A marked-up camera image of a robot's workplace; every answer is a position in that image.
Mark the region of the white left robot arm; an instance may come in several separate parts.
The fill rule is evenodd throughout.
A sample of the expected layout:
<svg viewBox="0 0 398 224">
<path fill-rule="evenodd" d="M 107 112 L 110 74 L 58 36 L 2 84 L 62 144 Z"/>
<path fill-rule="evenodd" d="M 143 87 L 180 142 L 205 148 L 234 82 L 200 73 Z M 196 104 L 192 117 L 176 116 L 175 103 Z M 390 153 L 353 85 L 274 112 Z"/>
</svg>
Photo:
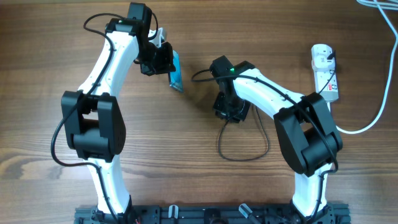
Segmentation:
<svg viewBox="0 0 398 224">
<path fill-rule="evenodd" d="M 132 2 L 127 16 L 112 14 L 104 31 L 104 47 L 89 77 L 77 91 L 65 91 L 61 99 L 63 118 L 53 134 L 50 152 L 57 158 L 55 143 L 60 130 L 68 147 L 76 151 L 79 166 L 89 168 L 98 204 L 78 208 L 75 223 L 139 223 L 126 189 L 120 162 L 126 141 L 126 126 L 118 96 L 132 64 L 143 75 L 166 74 L 171 88 L 182 91 L 178 53 L 167 42 L 166 31 L 150 29 L 156 18 L 144 3 Z"/>
</svg>

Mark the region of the blue screen smartphone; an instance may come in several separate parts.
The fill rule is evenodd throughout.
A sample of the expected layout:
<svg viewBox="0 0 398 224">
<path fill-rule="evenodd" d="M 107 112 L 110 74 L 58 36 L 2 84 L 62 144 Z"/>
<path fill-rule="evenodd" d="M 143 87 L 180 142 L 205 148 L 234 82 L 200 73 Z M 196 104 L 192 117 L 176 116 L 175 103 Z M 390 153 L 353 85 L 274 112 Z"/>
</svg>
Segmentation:
<svg viewBox="0 0 398 224">
<path fill-rule="evenodd" d="M 180 70 L 180 59 L 178 53 L 173 51 L 173 65 L 175 66 L 175 71 L 169 73 L 169 86 L 174 90 L 183 93 L 183 82 L 182 74 Z"/>
</svg>

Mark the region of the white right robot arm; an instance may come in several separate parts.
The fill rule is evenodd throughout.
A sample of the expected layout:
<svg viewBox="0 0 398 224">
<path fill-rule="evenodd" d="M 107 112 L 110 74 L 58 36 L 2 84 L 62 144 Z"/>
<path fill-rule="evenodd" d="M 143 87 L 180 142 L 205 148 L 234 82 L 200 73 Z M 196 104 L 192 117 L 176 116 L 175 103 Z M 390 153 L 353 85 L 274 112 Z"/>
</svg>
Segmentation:
<svg viewBox="0 0 398 224">
<path fill-rule="evenodd" d="M 338 170 L 343 147 L 325 99 L 289 91 L 253 64 L 233 65 L 224 55 L 212 62 L 210 73 L 220 88 L 213 106 L 218 117 L 240 122 L 256 106 L 274 120 L 281 153 L 295 172 L 294 209 L 307 223 L 317 221 L 326 208 L 326 178 Z"/>
</svg>

